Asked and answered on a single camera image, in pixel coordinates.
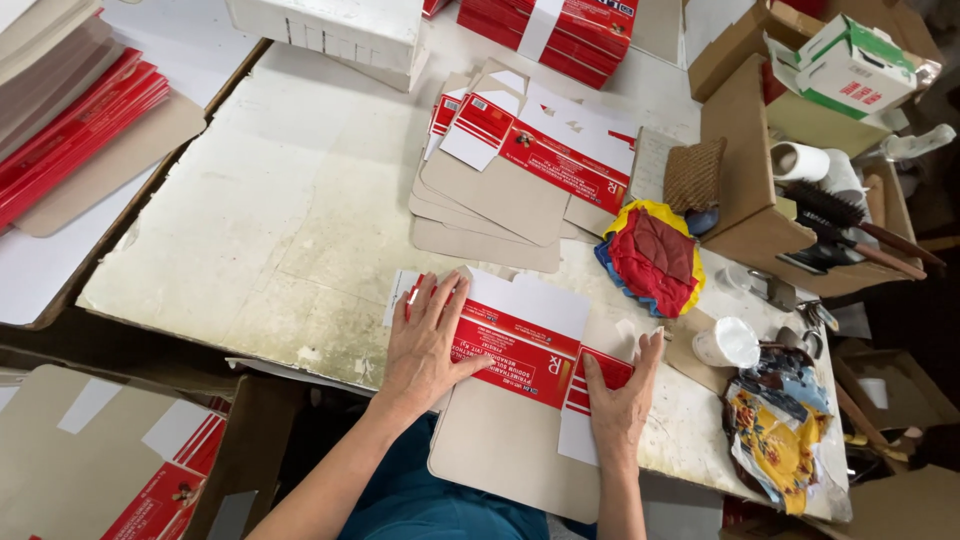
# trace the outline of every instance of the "wooden handle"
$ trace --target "wooden handle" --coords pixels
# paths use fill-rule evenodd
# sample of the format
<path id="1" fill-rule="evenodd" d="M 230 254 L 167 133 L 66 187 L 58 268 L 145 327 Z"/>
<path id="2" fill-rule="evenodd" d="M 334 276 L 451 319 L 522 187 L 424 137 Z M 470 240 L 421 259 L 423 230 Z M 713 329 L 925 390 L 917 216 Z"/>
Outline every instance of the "wooden handle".
<path id="1" fill-rule="evenodd" d="M 943 260 L 940 259 L 939 257 L 933 255 L 932 253 L 928 252 L 924 248 L 918 246 L 917 244 L 911 242 L 910 240 L 907 240 L 906 238 L 904 238 L 903 236 L 900 236 L 897 233 L 887 231 L 882 227 L 878 227 L 873 223 L 867 223 L 866 221 L 864 221 L 857 227 L 864 233 L 869 234 L 870 236 L 876 238 L 877 240 L 883 242 L 884 244 L 894 249 L 898 249 L 904 252 L 910 257 L 919 257 L 923 262 L 936 264 L 938 266 L 947 266 L 947 264 L 943 262 Z"/>
<path id="2" fill-rule="evenodd" d="M 924 272 L 923 270 L 918 270 L 913 266 L 910 266 L 906 262 L 903 262 L 902 260 L 892 255 L 887 255 L 881 252 L 879 249 L 875 249 L 870 246 L 866 246 L 864 244 L 855 244 L 852 247 L 854 251 L 856 251 L 858 254 L 862 255 L 863 257 L 866 257 L 869 260 L 872 260 L 873 262 L 882 264 L 887 268 L 900 270 L 902 273 L 906 274 L 907 276 L 910 276 L 914 280 L 926 279 L 926 272 Z"/>

